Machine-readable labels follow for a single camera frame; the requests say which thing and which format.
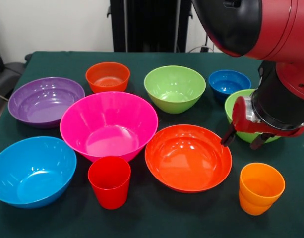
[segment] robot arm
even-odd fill
[[[237,131],[261,132],[251,144],[304,131],[304,0],[193,0],[210,39],[223,52],[263,60],[261,83],[239,97],[233,122],[222,138]]]

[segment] orange bowl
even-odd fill
[[[129,69],[120,63],[104,62],[90,67],[86,80],[94,93],[107,91],[124,92],[130,77]]]
[[[173,125],[147,144],[145,162],[153,176],[174,191],[197,193],[222,183],[232,167],[228,147],[212,131],[195,125]]]

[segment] magenta bowl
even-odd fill
[[[94,162],[105,156],[132,160],[158,127],[154,108],[125,92],[102,92],[74,103],[60,123],[63,140]]]
[[[9,113],[36,128],[58,127],[63,113],[85,97],[81,85],[67,78],[49,77],[18,88],[8,102]]]

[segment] pink bowl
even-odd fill
[[[70,106],[60,123],[63,140],[92,162],[105,156],[130,161],[152,139],[157,127],[154,108],[125,92],[87,96]]]

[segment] green bowl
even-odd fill
[[[206,81],[190,68],[171,65],[149,72],[144,79],[144,87],[158,108],[178,114],[199,100],[206,89]]]
[[[236,102],[236,99],[239,96],[250,96],[251,93],[254,91],[255,89],[244,89],[238,92],[235,92],[233,94],[231,94],[226,102],[225,102],[225,111],[227,114],[227,119],[228,122],[231,123],[232,122],[232,111],[233,111],[233,106]],[[237,132],[237,136],[240,137],[242,140],[251,143],[260,133],[245,133],[245,132]],[[280,138],[280,136],[274,136],[269,138],[267,141],[265,141],[265,143],[269,143],[272,142],[274,140],[277,140],[278,138]]]

